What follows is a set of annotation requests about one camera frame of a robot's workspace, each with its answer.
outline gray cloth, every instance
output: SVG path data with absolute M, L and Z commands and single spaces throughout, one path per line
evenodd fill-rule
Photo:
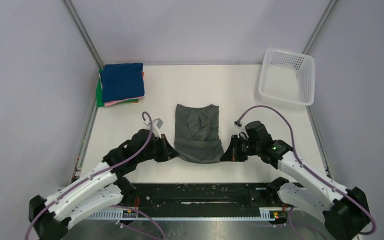
M 224 152 L 219 138 L 219 106 L 178 104 L 175 121 L 174 148 L 181 159 L 197 164 L 220 162 Z

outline navy blue folded cloth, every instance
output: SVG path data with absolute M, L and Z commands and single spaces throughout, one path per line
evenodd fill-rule
M 104 103 L 145 95 L 143 63 L 107 64 L 100 73 Z

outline white wall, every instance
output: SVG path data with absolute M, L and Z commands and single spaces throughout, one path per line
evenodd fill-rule
M 73 0 L 105 63 L 255 64 L 301 52 L 329 0 Z
M 312 52 L 314 113 L 337 180 L 365 191 L 384 239 L 384 0 L 339 1 Z
M 62 1 L 0 0 L 0 240 L 67 182 L 97 70 Z

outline green folded cloth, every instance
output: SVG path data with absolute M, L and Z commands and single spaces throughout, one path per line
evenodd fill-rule
M 102 85 L 101 85 L 101 78 L 98 77 L 98 84 L 96 85 L 96 107 L 105 107 L 104 102 L 102 101 Z M 126 101 L 121 101 L 117 104 L 123 104 L 123 103 L 138 103 L 139 99 L 129 99 Z

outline pink folded cloth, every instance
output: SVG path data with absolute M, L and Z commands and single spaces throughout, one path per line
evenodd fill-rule
M 103 105 L 105 107 L 109 107 L 111 105 L 118 104 L 120 102 L 124 102 L 124 101 L 127 101 L 127 100 L 142 99 L 142 98 L 144 98 L 144 96 L 138 96 L 138 97 L 133 97 L 133 98 L 126 98 L 126 99 L 123 99 L 123 100 L 109 101 L 109 102 L 104 102 Z

